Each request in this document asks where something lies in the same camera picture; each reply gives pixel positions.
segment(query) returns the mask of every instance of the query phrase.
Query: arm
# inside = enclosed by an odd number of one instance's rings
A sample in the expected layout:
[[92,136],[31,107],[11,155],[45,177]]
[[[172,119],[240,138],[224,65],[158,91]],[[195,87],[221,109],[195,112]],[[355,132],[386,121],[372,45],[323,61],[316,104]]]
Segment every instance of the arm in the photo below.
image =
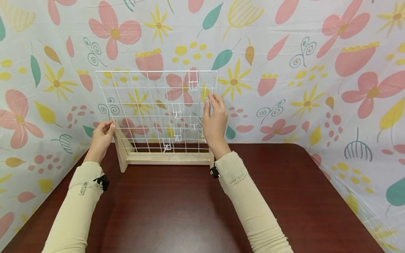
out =
[[93,180],[103,174],[100,162],[115,131],[112,121],[93,131],[90,149],[69,184],[42,253],[84,253],[92,215],[103,190]]
[[217,161],[220,183],[235,207],[239,220],[255,253],[293,253],[276,218],[250,178],[242,159],[225,142],[228,114],[224,101],[209,94],[202,120],[204,136]]

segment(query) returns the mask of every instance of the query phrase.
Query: wooden base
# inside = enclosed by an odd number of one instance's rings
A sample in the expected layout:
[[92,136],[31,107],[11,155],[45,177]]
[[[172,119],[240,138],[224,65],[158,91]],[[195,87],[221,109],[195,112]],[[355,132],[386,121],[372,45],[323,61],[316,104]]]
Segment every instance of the wooden base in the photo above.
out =
[[135,148],[121,129],[116,129],[114,134],[115,147],[117,149],[119,168],[125,172],[129,164],[161,164],[161,165],[209,165],[214,166],[214,155],[209,153],[158,153],[158,152],[135,152]]

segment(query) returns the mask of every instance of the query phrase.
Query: hand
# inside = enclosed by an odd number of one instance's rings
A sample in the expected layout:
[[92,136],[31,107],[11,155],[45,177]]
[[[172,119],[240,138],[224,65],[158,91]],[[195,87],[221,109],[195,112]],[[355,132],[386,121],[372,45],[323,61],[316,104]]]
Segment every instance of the hand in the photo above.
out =
[[231,152],[224,138],[228,113],[224,101],[218,94],[208,94],[208,98],[211,101],[214,112],[210,115],[211,106],[209,101],[205,99],[202,131],[209,148],[218,160],[223,155]]
[[83,162],[101,163],[113,138],[115,127],[112,120],[101,122],[98,125],[93,131],[92,143]]

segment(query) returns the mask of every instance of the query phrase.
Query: forearm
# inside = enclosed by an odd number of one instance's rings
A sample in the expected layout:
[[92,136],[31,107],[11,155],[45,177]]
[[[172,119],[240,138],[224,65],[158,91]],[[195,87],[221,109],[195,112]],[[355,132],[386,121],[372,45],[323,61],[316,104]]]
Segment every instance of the forearm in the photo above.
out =
[[92,215],[103,193],[93,180],[101,174],[96,162],[84,162],[76,169],[42,253],[85,252]]
[[220,183],[231,199],[255,253],[292,253],[276,218],[235,152],[215,163]]

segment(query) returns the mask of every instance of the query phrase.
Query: left hand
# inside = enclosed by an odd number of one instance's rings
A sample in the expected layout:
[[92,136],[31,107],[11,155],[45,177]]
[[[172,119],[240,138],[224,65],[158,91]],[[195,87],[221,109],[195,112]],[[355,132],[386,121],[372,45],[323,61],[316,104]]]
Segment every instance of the left hand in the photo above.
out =
[[93,139],[89,151],[83,162],[101,163],[107,152],[108,146],[111,144],[116,126],[113,121],[101,122],[93,131]]

